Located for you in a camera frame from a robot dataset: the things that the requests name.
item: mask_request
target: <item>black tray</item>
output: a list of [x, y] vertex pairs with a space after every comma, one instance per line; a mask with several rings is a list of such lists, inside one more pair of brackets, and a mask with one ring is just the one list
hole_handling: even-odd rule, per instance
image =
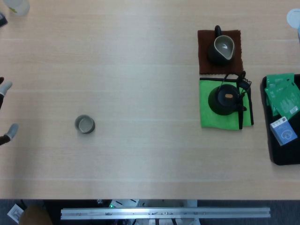
[[[264, 91], [264, 89], [266, 88], [266, 81], [267, 77], [264, 77], [261, 83], [261, 96], [267, 126], [270, 158], [272, 162], [274, 162], [277, 165], [300, 164], [300, 112], [294, 115], [289, 120], [298, 138], [286, 145], [280, 146], [275, 136], [270, 130], [270, 124], [280, 119], [281, 116], [273, 117], [271, 107], [266, 105], [267, 95]], [[294, 82], [300, 89], [300, 74], [295, 75]]]

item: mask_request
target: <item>plastic bottle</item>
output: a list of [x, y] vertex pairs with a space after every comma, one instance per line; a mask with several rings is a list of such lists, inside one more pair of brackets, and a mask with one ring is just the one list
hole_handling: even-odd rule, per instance
[[28, 0], [3, 0], [9, 9], [16, 15], [26, 15], [29, 12]]

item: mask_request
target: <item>brown cloth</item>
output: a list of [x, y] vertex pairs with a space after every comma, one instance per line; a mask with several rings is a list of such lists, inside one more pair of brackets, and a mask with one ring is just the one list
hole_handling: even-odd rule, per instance
[[242, 48], [240, 41], [240, 30], [228, 30], [222, 31], [223, 35], [227, 35], [232, 38], [235, 44], [235, 56], [233, 60], [226, 66], [217, 66], [209, 62], [207, 58], [207, 50], [209, 45], [215, 39], [214, 30], [199, 30], [198, 31], [198, 57], [200, 74], [229, 74], [229, 73], [241, 73], [243, 68], [242, 61]]

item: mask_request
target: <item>floor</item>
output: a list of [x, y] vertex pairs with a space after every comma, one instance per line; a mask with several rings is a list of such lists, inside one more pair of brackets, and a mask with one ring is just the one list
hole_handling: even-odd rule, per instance
[[[25, 205], [44, 207], [43, 201], [24, 200]], [[20, 200], [0, 200], [0, 225], [16, 225], [7, 216], [8, 211]], [[300, 201], [198, 201], [198, 207], [270, 207], [271, 218], [262, 219], [202, 219], [201, 225], [298, 225]]]

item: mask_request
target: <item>small cup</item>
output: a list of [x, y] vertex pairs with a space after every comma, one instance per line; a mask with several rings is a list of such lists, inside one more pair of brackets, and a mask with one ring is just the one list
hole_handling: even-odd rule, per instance
[[80, 115], [75, 120], [75, 128], [82, 134], [89, 134], [95, 129], [94, 120], [88, 115]]
[[220, 26], [215, 27], [215, 40], [208, 48], [208, 59], [211, 63], [225, 66], [231, 62], [235, 54], [235, 45], [231, 37], [222, 35]]

